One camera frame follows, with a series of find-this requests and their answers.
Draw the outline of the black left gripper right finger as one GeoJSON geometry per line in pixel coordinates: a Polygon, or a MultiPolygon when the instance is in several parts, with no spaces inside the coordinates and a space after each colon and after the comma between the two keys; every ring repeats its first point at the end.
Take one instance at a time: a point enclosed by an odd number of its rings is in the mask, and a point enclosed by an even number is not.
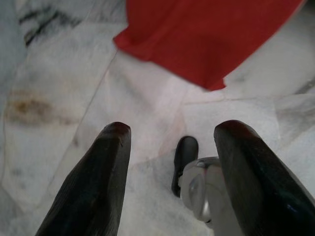
{"type": "Polygon", "coordinates": [[[253,128],[228,120],[215,127],[214,140],[244,235],[314,235],[314,198],[253,128]]]}

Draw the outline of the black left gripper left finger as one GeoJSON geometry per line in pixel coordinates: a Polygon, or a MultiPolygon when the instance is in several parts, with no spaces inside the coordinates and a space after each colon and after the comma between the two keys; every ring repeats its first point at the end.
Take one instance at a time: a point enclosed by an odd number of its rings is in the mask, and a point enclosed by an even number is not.
{"type": "Polygon", "coordinates": [[[131,128],[105,126],[60,187],[38,236],[115,236],[131,150],[131,128]]]}

